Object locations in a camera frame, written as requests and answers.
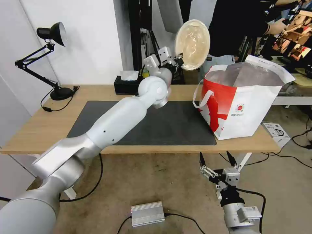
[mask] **black desk mat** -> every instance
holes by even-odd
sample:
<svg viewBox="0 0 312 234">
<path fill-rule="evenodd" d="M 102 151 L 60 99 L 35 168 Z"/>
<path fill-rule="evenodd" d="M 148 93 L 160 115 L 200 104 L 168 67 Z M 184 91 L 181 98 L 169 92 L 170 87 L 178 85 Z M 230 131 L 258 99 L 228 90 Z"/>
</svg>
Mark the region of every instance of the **black desk mat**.
<svg viewBox="0 0 312 234">
<path fill-rule="evenodd" d="M 115 103 L 88 101 L 67 137 L 87 132 Z M 116 145 L 216 145 L 216 141 L 191 101 L 169 101 L 160 109 L 150 107 L 145 118 Z"/>
</svg>

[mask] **white box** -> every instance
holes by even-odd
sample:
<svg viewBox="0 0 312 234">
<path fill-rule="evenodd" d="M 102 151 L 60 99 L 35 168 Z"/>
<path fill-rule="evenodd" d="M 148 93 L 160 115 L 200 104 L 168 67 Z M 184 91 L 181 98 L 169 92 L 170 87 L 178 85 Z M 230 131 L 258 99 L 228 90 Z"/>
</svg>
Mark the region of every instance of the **white box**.
<svg viewBox="0 0 312 234">
<path fill-rule="evenodd" d="M 262 125 L 267 129 L 267 131 L 279 147 L 283 148 L 284 145 L 286 145 L 287 142 L 290 140 L 288 134 L 279 124 L 262 123 Z"/>
</svg>

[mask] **desk lamp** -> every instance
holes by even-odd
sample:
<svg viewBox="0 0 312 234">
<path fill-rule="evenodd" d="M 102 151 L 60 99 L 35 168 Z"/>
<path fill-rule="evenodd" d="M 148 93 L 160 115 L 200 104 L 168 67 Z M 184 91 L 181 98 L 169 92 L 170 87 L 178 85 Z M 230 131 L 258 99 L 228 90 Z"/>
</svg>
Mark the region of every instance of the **desk lamp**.
<svg viewBox="0 0 312 234">
<path fill-rule="evenodd" d="M 25 58 L 21 60 L 17 60 L 15 62 L 15 66 L 18 68 L 24 70 L 25 72 L 33 75 L 34 77 L 38 78 L 39 80 L 47 83 L 48 85 L 53 87 L 53 91 L 50 94 L 51 99 L 53 100 L 64 100 L 69 97 L 73 96 L 73 91 L 70 88 L 62 88 L 58 85 L 57 82 L 47 79 L 34 71 L 30 70 L 27 66 L 32 64 L 33 62 L 41 59 L 42 57 L 50 54 L 54 51 L 54 45 L 51 40 L 54 40 L 56 43 L 58 43 L 61 46 L 66 46 L 67 37 L 66 37 L 66 31 L 64 28 L 64 25 L 61 22 L 53 24 L 51 28 L 37 28 L 37 35 L 44 39 L 47 44 L 40 48 L 39 50 L 31 53 L 30 55 L 26 56 Z M 44 54 L 31 58 L 31 56 L 37 54 L 38 52 L 48 49 L 48 52 L 45 52 Z"/>
</svg>

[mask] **lamp arm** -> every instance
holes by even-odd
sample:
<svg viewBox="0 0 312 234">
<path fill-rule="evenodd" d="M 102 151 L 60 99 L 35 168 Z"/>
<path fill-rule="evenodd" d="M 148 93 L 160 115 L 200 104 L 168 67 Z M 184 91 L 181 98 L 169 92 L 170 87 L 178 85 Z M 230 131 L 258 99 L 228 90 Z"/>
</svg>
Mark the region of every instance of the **lamp arm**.
<svg viewBox="0 0 312 234">
<path fill-rule="evenodd" d="M 43 49 L 49 49 L 48 52 L 42 54 L 41 56 L 39 57 L 36 57 L 36 58 L 33 58 L 33 59 L 30 59 L 31 56 L 37 54 L 38 52 L 40 52 L 41 50 Z M 15 66 L 22 69 L 23 71 L 31 74 L 32 76 L 38 78 L 39 80 L 45 82 L 46 84 L 54 87 L 55 90 L 58 90 L 60 89 L 60 87 L 58 86 L 58 83 L 57 82 L 52 82 L 51 80 L 39 75 L 38 73 L 35 73 L 34 71 L 30 70 L 29 68 L 27 68 L 28 65 L 32 64 L 33 62 L 41 59 L 42 57 L 50 54 L 51 52 L 54 51 L 54 44 L 53 43 L 47 43 L 44 47 L 40 48 L 39 50 L 36 50 L 35 52 L 31 53 L 30 55 L 26 56 L 25 58 L 22 58 L 21 60 L 17 60 L 15 61 Z"/>
</svg>

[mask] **shopping bag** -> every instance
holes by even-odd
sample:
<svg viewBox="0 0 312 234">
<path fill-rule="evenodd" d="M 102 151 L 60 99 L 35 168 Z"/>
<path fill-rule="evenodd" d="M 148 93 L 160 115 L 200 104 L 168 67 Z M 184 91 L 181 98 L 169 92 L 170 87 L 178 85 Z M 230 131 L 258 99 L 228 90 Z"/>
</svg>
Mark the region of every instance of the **shopping bag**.
<svg viewBox="0 0 312 234">
<path fill-rule="evenodd" d="M 244 63 L 212 66 L 194 92 L 193 105 L 218 140 L 250 137 L 281 87 L 293 80 L 283 67 L 249 55 Z M 197 105 L 195 99 L 201 83 Z"/>
</svg>

